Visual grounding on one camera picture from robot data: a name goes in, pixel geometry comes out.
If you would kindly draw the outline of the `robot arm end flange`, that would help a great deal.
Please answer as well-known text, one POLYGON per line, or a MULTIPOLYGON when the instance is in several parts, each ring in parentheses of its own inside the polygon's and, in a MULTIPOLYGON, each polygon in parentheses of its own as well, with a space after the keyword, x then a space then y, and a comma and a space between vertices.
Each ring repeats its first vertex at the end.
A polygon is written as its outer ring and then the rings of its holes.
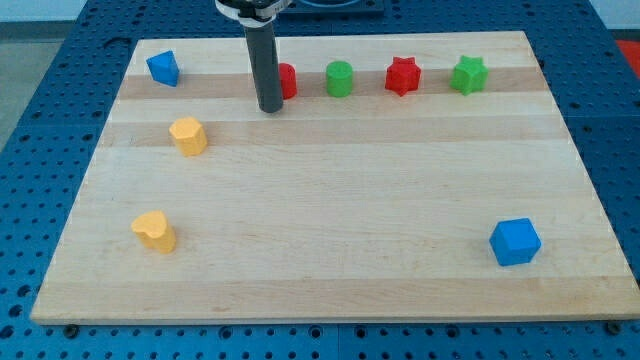
POLYGON ((291 3, 292 0, 214 0, 222 15, 248 28, 273 22, 291 3))

